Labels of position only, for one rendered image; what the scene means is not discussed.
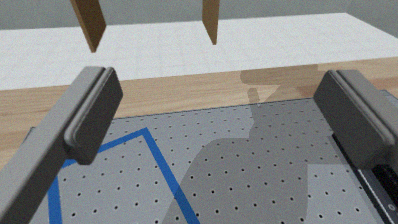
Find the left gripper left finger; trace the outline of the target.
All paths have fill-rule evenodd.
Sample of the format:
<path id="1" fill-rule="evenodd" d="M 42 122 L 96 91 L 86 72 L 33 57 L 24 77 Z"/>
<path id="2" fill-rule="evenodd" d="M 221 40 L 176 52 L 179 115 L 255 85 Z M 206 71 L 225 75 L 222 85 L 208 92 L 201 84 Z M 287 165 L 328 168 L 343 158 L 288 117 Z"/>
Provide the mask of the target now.
<path id="1" fill-rule="evenodd" d="M 0 224 L 29 224 L 66 159 L 92 164 L 122 97 L 113 67 L 82 69 L 0 171 Z"/>

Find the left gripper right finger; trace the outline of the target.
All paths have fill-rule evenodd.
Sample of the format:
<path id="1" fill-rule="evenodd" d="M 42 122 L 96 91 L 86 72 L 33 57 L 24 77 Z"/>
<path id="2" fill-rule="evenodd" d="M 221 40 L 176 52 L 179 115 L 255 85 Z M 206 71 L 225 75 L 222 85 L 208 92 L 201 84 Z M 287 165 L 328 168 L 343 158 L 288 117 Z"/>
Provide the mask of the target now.
<path id="1" fill-rule="evenodd" d="M 358 70 L 328 70 L 313 100 L 359 170 L 398 176 L 398 108 Z"/>

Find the blue tape outline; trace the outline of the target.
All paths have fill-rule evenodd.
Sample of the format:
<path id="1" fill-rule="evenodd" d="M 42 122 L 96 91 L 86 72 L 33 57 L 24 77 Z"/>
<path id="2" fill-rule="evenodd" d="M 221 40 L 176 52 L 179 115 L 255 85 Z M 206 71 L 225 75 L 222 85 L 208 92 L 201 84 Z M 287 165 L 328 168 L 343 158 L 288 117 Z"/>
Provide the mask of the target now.
<path id="1" fill-rule="evenodd" d="M 193 209 L 191 208 L 188 200 L 186 199 L 183 191 L 181 190 L 177 180 L 175 179 L 172 171 L 170 170 L 167 162 L 165 161 L 162 153 L 160 152 L 157 144 L 155 143 L 152 135 L 150 134 L 147 127 L 113 140 L 109 143 L 101 145 L 98 153 L 117 146 L 121 143 L 129 141 L 133 138 L 143 135 L 152 155 L 154 156 L 170 190 L 172 191 L 186 221 L 188 224 L 200 224 L 198 218 L 196 217 Z M 76 163 L 75 160 L 67 159 L 62 168 Z M 61 168 L 61 169 L 62 169 Z M 62 224 L 61 216 L 61 206 L 60 206 L 60 196 L 58 187 L 58 177 L 56 177 L 51 188 L 48 190 L 48 207 L 49 207 L 49 224 Z"/>

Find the black well plate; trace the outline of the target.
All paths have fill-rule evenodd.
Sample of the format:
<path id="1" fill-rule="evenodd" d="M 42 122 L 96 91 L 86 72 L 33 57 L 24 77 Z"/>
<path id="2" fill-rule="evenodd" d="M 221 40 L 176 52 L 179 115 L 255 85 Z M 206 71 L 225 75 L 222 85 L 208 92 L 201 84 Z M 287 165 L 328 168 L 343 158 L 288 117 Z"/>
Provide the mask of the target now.
<path id="1" fill-rule="evenodd" d="M 372 172 L 398 208 L 398 176 L 390 165 L 377 165 Z"/>

